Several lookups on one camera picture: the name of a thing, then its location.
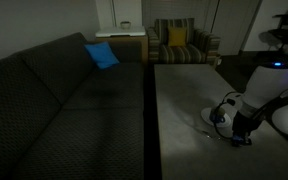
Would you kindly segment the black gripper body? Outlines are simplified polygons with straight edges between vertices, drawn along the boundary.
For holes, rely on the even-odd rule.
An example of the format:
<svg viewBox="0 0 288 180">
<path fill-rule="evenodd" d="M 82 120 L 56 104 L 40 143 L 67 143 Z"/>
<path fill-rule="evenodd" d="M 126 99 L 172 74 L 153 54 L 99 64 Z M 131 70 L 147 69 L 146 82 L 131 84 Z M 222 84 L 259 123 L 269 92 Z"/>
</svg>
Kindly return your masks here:
<svg viewBox="0 0 288 180">
<path fill-rule="evenodd" d="M 251 132 L 256 130 L 260 125 L 261 121 L 250 119 L 240 112 L 237 112 L 233 120 L 233 135 L 245 137 L 246 135 L 250 135 Z"/>
</svg>

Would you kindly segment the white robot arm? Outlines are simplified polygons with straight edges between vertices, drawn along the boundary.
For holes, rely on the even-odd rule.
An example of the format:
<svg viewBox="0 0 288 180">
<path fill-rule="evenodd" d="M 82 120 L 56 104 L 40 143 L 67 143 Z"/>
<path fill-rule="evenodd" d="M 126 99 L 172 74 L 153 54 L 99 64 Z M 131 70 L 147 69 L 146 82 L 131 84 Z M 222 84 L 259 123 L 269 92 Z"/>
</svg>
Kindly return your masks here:
<svg viewBox="0 0 288 180">
<path fill-rule="evenodd" d="M 232 145 L 251 145 L 249 136 L 262 123 L 261 116 L 276 105 L 287 91 L 288 64 L 272 62 L 258 66 L 241 95 L 242 105 L 233 120 Z"/>
</svg>

